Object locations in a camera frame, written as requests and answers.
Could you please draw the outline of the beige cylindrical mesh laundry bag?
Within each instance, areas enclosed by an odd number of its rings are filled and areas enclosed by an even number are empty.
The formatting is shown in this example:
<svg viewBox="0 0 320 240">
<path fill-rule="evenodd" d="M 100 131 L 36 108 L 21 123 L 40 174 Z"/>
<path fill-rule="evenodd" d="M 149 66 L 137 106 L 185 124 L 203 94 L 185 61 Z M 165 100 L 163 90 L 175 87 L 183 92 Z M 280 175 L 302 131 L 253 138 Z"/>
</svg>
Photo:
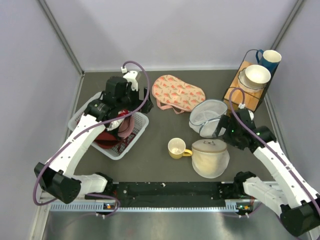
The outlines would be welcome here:
<svg viewBox="0 0 320 240">
<path fill-rule="evenodd" d="M 221 176 L 230 161 L 227 144 L 220 139 L 200 139 L 191 145 L 192 167 L 207 179 Z"/>
</svg>

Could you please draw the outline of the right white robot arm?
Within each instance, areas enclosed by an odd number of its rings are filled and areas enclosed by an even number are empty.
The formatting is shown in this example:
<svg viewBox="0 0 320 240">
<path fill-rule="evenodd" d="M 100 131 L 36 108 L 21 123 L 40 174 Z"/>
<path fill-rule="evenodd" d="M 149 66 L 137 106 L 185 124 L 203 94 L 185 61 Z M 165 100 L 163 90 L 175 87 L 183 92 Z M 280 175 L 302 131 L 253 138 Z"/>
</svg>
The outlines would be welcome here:
<svg viewBox="0 0 320 240">
<path fill-rule="evenodd" d="M 280 191 L 264 183 L 254 173 L 239 172 L 233 180 L 233 192 L 239 198 L 247 195 L 272 210 L 284 228 L 293 236 L 320 228 L 320 194 L 298 173 L 284 154 L 276 136 L 267 126 L 257 127 L 254 115 L 246 108 L 223 115 L 216 133 L 224 130 L 225 143 L 250 152 L 266 167 Z"/>
</svg>

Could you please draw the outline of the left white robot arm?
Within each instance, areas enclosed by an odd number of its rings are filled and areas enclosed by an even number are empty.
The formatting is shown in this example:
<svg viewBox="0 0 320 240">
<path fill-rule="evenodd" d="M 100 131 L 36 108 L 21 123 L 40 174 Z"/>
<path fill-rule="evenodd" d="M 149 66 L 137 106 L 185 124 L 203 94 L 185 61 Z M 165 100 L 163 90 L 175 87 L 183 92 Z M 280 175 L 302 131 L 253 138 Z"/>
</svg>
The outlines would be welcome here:
<svg viewBox="0 0 320 240">
<path fill-rule="evenodd" d="M 39 162 L 35 166 L 35 186 L 65 204 L 78 195 L 97 193 L 109 198 L 114 191 L 109 177 L 101 173 L 75 175 L 75 169 L 91 144 L 112 123 L 136 112 L 150 112 L 153 107 L 150 87 L 144 88 L 143 100 L 139 94 L 138 81 L 130 73 L 108 79 L 105 90 L 86 105 L 78 125 L 62 147 L 45 164 Z"/>
</svg>

